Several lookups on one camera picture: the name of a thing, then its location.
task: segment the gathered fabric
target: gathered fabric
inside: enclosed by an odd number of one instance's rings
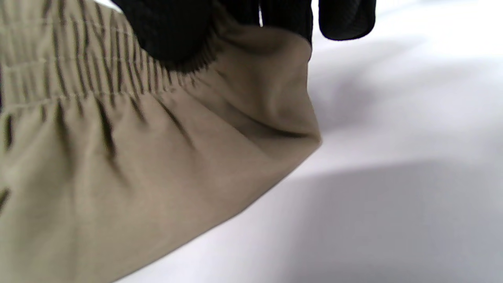
[[[0,1],[0,280],[107,283],[237,215],[320,144],[311,47],[221,5],[167,66],[91,0]]]

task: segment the khaki fabric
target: khaki fabric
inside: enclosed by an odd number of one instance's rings
[[[214,18],[194,62],[211,60],[186,72],[90,0],[0,1],[1,282],[113,282],[315,151],[307,41]]]

